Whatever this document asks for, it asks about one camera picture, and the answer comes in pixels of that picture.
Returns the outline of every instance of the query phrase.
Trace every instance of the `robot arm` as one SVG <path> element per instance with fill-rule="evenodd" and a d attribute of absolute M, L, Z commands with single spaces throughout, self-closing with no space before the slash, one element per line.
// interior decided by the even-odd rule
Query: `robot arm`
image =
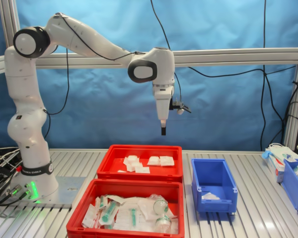
<path fill-rule="evenodd" d="M 25 28 L 14 37 L 16 51 L 25 58 L 35 59 L 50 54 L 57 45 L 79 55 L 114 60 L 128 68 L 128 75 L 136 83 L 152 81 L 162 135 L 165 135 L 168 111 L 173 109 L 170 100 L 174 93 L 174 56 L 169 49 L 153 48 L 143 55 L 131 53 L 112 44 L 91 27 L 62 13 L 52 16 L 44 29 Z"/>
<path fill-rule="evenodd" d="M 4 54 L 8 91 L 17 109 L 9 122 L 8 133 L 20 148 L 23 165 L 21 174 L 11 181 L 11 187 L 27 188 L 30 196 L 25 200 L 46 197 L 58 187 L 48 144 L 42 135 L 46 114 L 35 66 L 38 57 L 51 54 L 58 45 L 79 55 L 113 60 L 128 68 L 129 77 L 136 83 L 152 81 L 163 135 L 169 110 L 187 110 L 182 103 L 172 102 L 175 66 L 173 52 L 167 48 L 153 48 L 146 54 L 131 53 L 62 13 L 52 16 L 46 27 L 21 29 L 15 34 L 13 44 Z"/>

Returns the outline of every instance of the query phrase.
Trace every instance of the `slotted table surface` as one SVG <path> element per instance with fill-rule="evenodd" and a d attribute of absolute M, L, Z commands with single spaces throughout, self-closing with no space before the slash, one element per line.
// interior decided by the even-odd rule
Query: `slotted table surface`
<path fill-rule="evenodd" d="M 107 150 L 52 149 L 58 176 L 86 177 L 79 199 Z M 186 238 L 298 238 L 298 212 L 283 187 L 273 181 L 259 152 L 183 151 Z M 191 158 L 226 159 L 238 187 L 237 212 L 195 212 Z M 66 238 L 74 209 L 9 206 L 0 208 L 0 238 Z"/>

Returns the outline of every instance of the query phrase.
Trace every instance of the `red storage box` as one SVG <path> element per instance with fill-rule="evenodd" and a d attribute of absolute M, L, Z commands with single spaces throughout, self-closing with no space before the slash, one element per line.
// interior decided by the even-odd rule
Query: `red storage box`
<path fill-rule="evenodd" d="M 83 228 L 81 223 L 90 204 L 95 205 L 98 196 L 113 194 L 121 197 L 149 197 L 159 194 L 168 201 L 168 206 L 178 218 L 178 234 L 131 232 L 107 229 Z M 179 182 L 128 181 L 94 179 L 90 182 L 82 199 L 66 226 L 69 238 L 183 238 L 183 187 Z"/>
<path fill-rule="evenodd" d="M 126 171 L 123 162 L 129 155 L 137 155 L 144 167 L 147 167 L 150 156 L 172 156 L 174 166 L 148 166 L 150 174 L 118 173 L 118 170 Z M 97 170 L 97 176 L 99 179 L 182 182 L 182 149 L 179 146 L 112 145 Z"/>

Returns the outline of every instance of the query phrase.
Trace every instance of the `blue plastic bin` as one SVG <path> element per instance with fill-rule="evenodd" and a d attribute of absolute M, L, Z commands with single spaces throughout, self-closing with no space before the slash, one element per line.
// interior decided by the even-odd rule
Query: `blue plastic bin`
<path fill-rule="evenodd" d="M 198 212 L 236 212 L 237 187 L 225 159 L 192 159 L 192 191 Z M 203 200 L 212 193 L 220 200 Z"/>
<path fill-rule="evenodd" d="M 297 162 L 291 163 L 289 163 L 287 160 L 284 160 L 284 162 L 285 172 L 282 185 L 293 206 L 298 211 L 298 177 L 294 173 L 294 168 L 298 165 L 298 160 Z"/>

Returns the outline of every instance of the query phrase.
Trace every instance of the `blue curtain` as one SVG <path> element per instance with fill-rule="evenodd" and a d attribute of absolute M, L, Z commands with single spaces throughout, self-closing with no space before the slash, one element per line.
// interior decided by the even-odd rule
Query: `blue curtain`
<path fill-rule="evenodd" d="M 153 0 L 173 50 L 260 48 L 263 46 L 263 0 Z M 130 51 L 166 47 L 149 0 L 17 1 L 21 27 L 44 26 L 61 11 L 96 29 Z M 298 0 L 267 2 L 266 47 L 298 47 Z M 58 52 L 65 52 L 59 47 Z M 268 65 L 267 72 L 291 65 Z M 208 75 L 238 73 L 260 65 L 212 66 L 196 69 Z M 160 135 L 152 85 L 135 84 L 126 69 L 70 69 L 71 89 L 65 109 L 52 116 L 47 141 L 51 148 L 108 148 L 111 144 L 180 145 L 183 149 L 259 150 L 263 128 L 260 109 L 263 74 L 206 78 L 177 68 L 182 99 L 192 113 L 170 111 L 167 136 Z M 275 108 L 285 113 L 295 69 L 268 75 Z M 48 111 L 62 108 L 65 69 L 40 69 L 38 80 Z M 179 99 L 175 85 L 174 97 Z M 280 130 L 267 84 L 263 146 Z M 0 75 L 0 146 L 13 144 L 6 127 L 15 111 Z M 42 131 L 45 134 L 47 123 Z"/>

